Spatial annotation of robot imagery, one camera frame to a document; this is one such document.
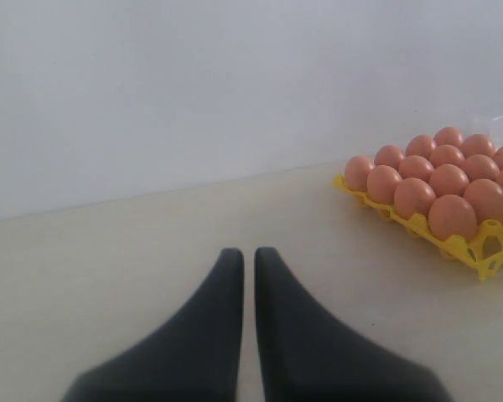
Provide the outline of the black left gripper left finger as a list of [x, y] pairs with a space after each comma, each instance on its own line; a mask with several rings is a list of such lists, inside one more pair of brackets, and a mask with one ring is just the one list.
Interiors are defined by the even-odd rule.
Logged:
[[243, 298], [243, 255], [223, 249], [194, 295], [164, 325], [81, 374], [63, 399], [236, 400]]

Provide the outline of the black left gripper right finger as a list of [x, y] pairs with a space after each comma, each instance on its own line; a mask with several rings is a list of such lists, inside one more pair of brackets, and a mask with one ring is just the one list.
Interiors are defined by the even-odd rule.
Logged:
[[255, 253], [255, 313], [267, 401], [451, 399], [432, 370], [332, 315], [272, 247]]

